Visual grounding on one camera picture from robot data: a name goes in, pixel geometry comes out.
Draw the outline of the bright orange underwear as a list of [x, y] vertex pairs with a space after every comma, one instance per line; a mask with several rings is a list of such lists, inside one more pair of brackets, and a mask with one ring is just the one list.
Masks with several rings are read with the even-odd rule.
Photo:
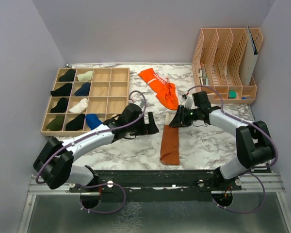
[[178, 109], [178, 88], [174, 83], [171, 83], [168, 78], [160, 76], [153, 68], [145, 69], [138, 75], [156, 93], [156, 98], [165, 108]]

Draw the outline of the rust brown underwear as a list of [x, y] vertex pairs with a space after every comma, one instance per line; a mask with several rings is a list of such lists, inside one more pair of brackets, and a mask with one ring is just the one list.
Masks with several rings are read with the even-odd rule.
[[169, 126], [173, 117], [170, 113], [165, 115], [160, 161], [165, 165], [179, 166], [179, 129]]

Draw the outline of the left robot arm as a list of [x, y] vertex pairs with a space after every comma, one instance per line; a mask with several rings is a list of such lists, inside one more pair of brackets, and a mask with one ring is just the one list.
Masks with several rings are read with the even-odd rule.
[[57, 189], [64, 183], [74, 183], [90, 192], [96, 189], [98, 174], [89, 166], [75, 166], [73, 163], [83, 155], [101, 146], [131, 136], [151, 135], [159, 132], [152, 112], [148, 112], [145, 123], [142, 109], [130, 103], [124, 111], [96, 125], [91, 131], [77, 137], [60, 141], [53, 137], [47, 141], [33, 164], [37, 178], [42, 178], [50, 189]]

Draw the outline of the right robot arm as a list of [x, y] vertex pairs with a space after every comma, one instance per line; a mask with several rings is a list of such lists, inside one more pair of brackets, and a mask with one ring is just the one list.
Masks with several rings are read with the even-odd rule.
[[230, 185], [231, 179], [275, 158], [275, 147], [265, 122], [245, 121], [223, 112], [219, 106], [211, 106], [205, 91], [194, 93], [191, 100], [196, 108], [179, 105], [169, 127], [189, 127], [194, 121], [200, 120], [236, 138], [236, 157], [213, 172], [212, 183], [217, 189], [224, 190]]

